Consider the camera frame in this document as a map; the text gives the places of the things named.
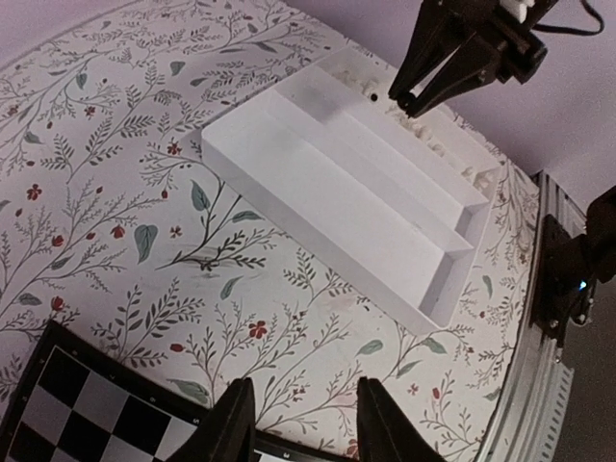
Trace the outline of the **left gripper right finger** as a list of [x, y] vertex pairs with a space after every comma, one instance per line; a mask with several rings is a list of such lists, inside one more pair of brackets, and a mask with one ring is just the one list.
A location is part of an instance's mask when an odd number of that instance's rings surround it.
[[357, 384], [360, 461], [432, 461], [433, 448], [375, 378]]

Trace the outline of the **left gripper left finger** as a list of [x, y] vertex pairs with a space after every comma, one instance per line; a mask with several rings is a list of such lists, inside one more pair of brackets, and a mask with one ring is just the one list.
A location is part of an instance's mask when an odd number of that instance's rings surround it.
[[235, 379], [191, 437], [177, 450], [185, 462], [252, 461], [255, 397], [250, 378]]

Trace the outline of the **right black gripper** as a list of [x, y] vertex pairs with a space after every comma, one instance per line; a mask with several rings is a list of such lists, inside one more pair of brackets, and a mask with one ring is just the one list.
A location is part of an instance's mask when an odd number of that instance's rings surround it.
[[389, 97], [399, 101], [433, 74], [406, 108], [409, 116], [422, 116], [495, 80], [527, 82], [548, 50], [525, 21], [519, 1], [423, 2]]

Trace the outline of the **black and white chessboard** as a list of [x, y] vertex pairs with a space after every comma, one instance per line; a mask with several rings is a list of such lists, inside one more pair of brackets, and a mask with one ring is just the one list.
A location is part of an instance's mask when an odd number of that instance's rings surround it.
[[29, 346], [1, 344], [4, 461], [176, 461], [214, 435], [219, 403], [198, 382], [165, 387], [55, 321]]

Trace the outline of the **white plastic compartment tray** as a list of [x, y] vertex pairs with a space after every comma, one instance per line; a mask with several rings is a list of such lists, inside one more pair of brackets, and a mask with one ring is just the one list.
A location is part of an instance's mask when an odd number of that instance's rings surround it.
[[388, 64], [346, 47], [202, 130], [205, 164], [413, 333], [449, 325], [500, 163], [445, 108], [409, 118]]

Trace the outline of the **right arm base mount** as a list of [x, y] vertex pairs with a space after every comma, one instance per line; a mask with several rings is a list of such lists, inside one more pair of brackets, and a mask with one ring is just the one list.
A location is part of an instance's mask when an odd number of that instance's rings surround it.
[[615, 276], [614, 189], [589, 205], [585, 225], [585, 231], [573, 237], [552, 215], [542, 223], [532, 320], [559, 347], [564, 346], [569, 321], [587, 322], [596, 285]]

